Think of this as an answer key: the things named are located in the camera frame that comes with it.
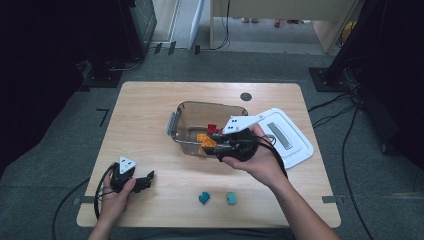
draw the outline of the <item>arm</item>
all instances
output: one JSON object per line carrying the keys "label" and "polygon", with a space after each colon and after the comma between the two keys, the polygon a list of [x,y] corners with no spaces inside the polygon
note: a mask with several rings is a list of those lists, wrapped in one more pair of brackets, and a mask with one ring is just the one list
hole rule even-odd
{"label": "arm", "polygon": [[[264,136],[259,125],[253,127],[257,136]],[[294,189],[272,155],[259,146],[255,156],[246,162],[225,157],[223,161],[234,169],[248,172],[256,180],[269,187],[277,198],[296,239],[339,239],[336,233],[314,212]]]}
{"label": "arm", "polygon": [[124,188],[120,193],[113,192],[110,188],[110,175],[105,178],[103,182],[103,194],[108,193],[102,197],[102,207],[100,217],[97,220],[96,226],[90,234],[89,240],[107,240],[116,221],[121,216],[128,202],[128,194],[134,188],[135,179],[131,178],[125,183]]}

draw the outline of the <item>person's left hand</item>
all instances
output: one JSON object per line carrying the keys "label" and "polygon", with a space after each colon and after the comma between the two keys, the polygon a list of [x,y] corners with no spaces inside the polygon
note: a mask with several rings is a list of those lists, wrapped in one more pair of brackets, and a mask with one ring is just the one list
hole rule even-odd
{"label": "person's left hand", "polygon": [[129,193],[132,191],[135,185],[135,179],[130,178],[124,185],[124,188],[121,192],[116,193],[110,187],[110,176],[112,175],[112,170],[109,171],[108,176],[103,181],[103,196],[102,207],[100,212],[99,221],[108,222],[110,225],[114,225],[116,220],[121,216],[124,211],[128,200]]}

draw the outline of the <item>red object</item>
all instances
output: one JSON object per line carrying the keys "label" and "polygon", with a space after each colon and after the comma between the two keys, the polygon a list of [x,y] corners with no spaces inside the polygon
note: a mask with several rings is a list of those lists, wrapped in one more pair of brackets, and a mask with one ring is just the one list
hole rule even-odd
{"label": "red object", "polygon": [[212,135],[216,132],[216,125],[215,124],[208,124],[208,134]]}
{"label": "red object", "polygon": [[280,27],[280,19],[275,19],[274,27]]}

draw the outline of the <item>orange object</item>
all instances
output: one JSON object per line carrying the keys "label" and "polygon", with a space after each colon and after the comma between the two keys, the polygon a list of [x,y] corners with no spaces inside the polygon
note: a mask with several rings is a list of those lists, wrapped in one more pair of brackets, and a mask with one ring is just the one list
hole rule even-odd
{"label": "orange object", "polygon": [[197,141],[198,142],[203,142],[206,139],[206,134],[205,133],[199,133],[197,134]]}
{"label": "orange object", "polygon": [[208,136],[206,136],[205,140],[202,142],[202,144],[200,146],[202,146],[202,147],[215,147],[216,142],[214,140],[212,140],[211,138],[209,138]]}

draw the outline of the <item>wrist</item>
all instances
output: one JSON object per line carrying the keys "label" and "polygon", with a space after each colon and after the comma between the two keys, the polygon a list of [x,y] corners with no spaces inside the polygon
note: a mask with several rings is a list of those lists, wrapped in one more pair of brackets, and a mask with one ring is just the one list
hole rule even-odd
{"label": "wrist", "polygon": [[291,183],[289,182],[289,180],[284,176],[279,176],[277,178],[275,178],[269,185],[268,188],[273,192],[273,193],[282,193],[285,192],[291,188],[293,188],[293,186],[291,185]]}
{"label": "wrist", "polygon": [[99,219],[97,220],[96,226],[99,225],[101,228],[113,228],[115,225],[115,220],[107,217],[102,217],[100,214]]}
{"label": "wrist", "polygon": [[90,234],[89,240],[107,240],[109,239],[110,232],[112,231],[113,223],[107,219],[101,219],[94,226]]}

